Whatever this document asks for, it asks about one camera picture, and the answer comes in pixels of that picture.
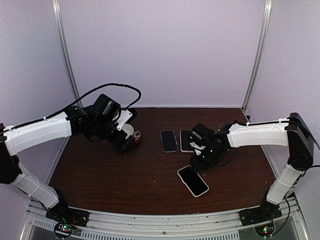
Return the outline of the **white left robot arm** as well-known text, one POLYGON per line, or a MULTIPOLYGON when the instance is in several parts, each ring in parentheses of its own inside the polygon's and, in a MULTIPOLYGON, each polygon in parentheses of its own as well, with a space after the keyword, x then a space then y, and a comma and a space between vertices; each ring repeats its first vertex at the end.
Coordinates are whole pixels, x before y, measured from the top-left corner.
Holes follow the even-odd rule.
POLYGON ((40 144, 83 135, 108 141, 115 149, 126 151, 139 141, 139 132, 130 125, 137 117, 134 108, 122 108, 119 103, 101 94, 87 107, 74 103, 54 116, 31 123, 0 126, 0 182, 12 185, 38 200, 48 212, 61 222, 72 218, 72 211, 62 193, 48 186, 30 173, 19 161, 18 153, 40 144))

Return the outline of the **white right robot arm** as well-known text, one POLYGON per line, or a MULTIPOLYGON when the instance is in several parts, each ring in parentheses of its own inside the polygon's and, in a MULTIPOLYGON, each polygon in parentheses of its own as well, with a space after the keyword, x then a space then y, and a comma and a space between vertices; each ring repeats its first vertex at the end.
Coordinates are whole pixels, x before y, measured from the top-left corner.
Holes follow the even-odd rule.
POLYGON ((317 141, 297 112, 287 118, 265 122, 222 124, 212 130, 197 124, 189 135, 189 144, 195 149, 190 165, 201 172, 218 165, 218 157, 232 148, 247 146, 282 146, 289 148, 289 158, 274 183, 269 187, 256 210, 259 220, 268 220, 278 209, 287 193, 314 163, 317 141))

